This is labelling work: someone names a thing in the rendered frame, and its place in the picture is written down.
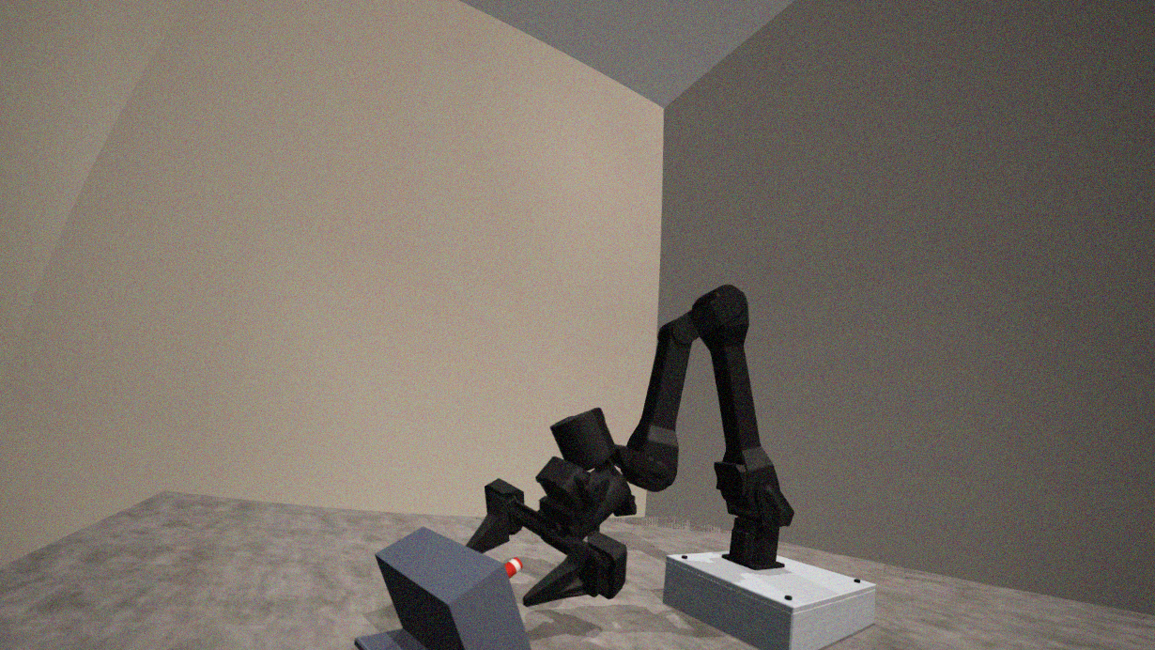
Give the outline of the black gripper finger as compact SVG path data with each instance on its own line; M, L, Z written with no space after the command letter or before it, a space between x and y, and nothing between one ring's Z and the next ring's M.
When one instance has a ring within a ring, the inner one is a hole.
M524 608L541 603L562 599L565 596L598 596L601 578L601 555L576 541L561 565L549 571L545 578L534 584L522 598Z
M508 511L506 500L502 496L490 492L486 496L489 513L484 522L478 526L471 540L465 544L465 548L486 553L489 550L498 548L509 541Z

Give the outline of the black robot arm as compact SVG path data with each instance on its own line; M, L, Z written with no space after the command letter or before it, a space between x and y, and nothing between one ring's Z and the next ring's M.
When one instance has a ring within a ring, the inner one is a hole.
M780 492L777 471L760 442L744 350L747 331L747 294L736 286L720 286L701 296L691 311L660 329L643 413L629 442L614 444L601 408L569 414L549 427L562 460L549 460L534 480L549 499L578 511L581 528L604 500L608 516L636 515L636 496L627 481L649 492L671 486L679 457L676 423L685 373L692 342L701 337L710 349L725 435L724 458L714 464L716 488L728 513L737 516L730 553L722 558L755 571L785 567L777 563L778 526L792 524L793 509Z

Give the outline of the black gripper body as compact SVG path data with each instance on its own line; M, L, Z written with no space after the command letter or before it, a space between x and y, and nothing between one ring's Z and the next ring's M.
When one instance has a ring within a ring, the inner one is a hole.
M549 496L542 496L539 510L534 511L524 505L524 492L500 478L485 486L485 500L490 492L494 492L506 500L509 535L517 535L517 531L524 526L534 535L538 535L552 548L560 550L567 556L576 541L584 544L588 548L596 550L601 555L601 596L612 599L621 592L628 552L623 543L609 538L606 535L601 535L601 523L608 520L606 500L594 513L591 522L581 528L578 526L578 511L562 507ZM583 540L586 537L588 543Z

